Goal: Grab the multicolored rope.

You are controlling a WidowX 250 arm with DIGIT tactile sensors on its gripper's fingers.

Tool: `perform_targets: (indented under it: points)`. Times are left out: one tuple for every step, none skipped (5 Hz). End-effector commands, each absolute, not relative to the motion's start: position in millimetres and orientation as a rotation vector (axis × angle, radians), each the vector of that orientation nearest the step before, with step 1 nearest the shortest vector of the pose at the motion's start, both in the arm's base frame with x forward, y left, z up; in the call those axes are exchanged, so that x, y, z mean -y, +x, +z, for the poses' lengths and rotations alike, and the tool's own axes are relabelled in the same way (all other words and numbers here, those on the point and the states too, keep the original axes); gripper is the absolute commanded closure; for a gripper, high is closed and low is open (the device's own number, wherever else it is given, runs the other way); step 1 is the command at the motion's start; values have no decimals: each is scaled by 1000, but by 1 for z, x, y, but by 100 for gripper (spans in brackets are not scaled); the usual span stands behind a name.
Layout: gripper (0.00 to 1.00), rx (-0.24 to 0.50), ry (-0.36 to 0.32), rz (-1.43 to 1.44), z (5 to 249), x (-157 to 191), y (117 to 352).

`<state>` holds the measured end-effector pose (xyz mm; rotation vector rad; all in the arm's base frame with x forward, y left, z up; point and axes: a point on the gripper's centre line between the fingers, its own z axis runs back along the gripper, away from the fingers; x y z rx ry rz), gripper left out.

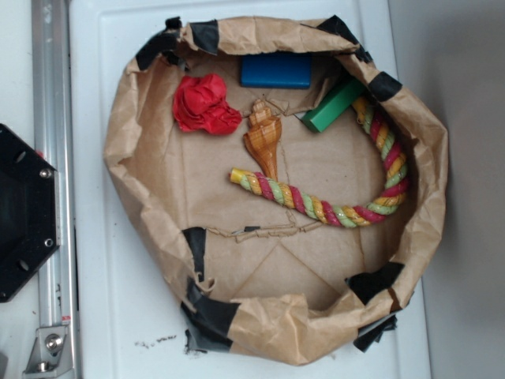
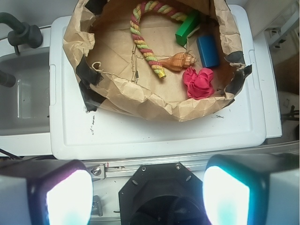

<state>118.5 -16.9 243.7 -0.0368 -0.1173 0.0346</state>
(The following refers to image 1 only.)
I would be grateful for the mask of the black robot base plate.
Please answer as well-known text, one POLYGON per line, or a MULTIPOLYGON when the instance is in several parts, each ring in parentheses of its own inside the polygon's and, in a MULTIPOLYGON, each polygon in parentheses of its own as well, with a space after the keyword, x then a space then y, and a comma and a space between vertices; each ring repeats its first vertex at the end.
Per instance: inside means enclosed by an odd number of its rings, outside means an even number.
POLYGON ((1 125, 1 302, 58 248, 55 169, 1 125))

